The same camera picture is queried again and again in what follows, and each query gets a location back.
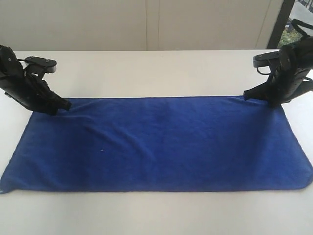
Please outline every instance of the table surface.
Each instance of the table surface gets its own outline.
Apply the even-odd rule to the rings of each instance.
[[[63,97],[240,95],[266,80],[252,57],[266,51],[17,52],[55,59],[50,88]],[[313,93],[284,104],[313,162]],[[0,173],[31,112],[0,95]],[[311,235],[313,185],[296,191],[45,193],[0,195],[3,235]]]

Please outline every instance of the microfiber cloth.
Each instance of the microfiber cloth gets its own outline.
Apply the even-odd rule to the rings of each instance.
[[[2,193],[299,189],[313,168],[281,106],[242,96],[71,98],[33,113]]]

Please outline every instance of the white wall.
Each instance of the white wall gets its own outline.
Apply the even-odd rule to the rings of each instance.
[[[266,48],[283,0],[0,0],[13,50]]]

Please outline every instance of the robotic arm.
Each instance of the robotic arm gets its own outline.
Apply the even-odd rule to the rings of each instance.
[[[24,69],[20,61],[27,66]],[[71,103],[50,90],[45,73],[54,73],[56,61],[29,56],[18,60],[9,47],[0,45],[0,87],[5,94],[23,107],[49,115],[56,115],[58,109],[69,110]]]
[[[279,51],[253,57],[254,67],[260,74],[268,75],[268,79],[265,83],[244,91],[245,100],[267,100],[270,107],[275,107],[313,90],[312,79],[306,77],[313,69],[313,37],[299,25],[310,29],[313,26],[299,20],[292,20],[291,24],[303,37],[300,41],[282,46]],[[259,67],[265,66],[269,66],[269,74],[259,71]]]

